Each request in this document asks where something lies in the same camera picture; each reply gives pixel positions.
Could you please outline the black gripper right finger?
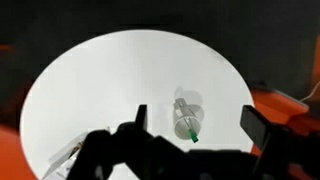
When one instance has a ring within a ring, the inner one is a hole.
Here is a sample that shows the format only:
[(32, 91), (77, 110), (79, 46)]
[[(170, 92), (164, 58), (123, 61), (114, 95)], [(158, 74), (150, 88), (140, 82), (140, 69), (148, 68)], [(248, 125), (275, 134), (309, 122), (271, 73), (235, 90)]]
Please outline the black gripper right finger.
[(240, 126), (252, 140), (253, 144), (263, 151), (269, 141), (273, 124), (255, 107), (242, 107)]

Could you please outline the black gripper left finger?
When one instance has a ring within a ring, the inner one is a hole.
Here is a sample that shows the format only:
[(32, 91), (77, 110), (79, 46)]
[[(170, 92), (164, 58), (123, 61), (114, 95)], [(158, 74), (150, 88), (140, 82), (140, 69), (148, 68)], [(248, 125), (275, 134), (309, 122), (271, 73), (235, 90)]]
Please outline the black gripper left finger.
[(147, 129), (148, 112), (147, 112), (147, 105), (146, 104), (141, 104), (138, 107), (136, 118), (135, 118), (135, 124), (138, 128), (141, 128), (143, 130)]

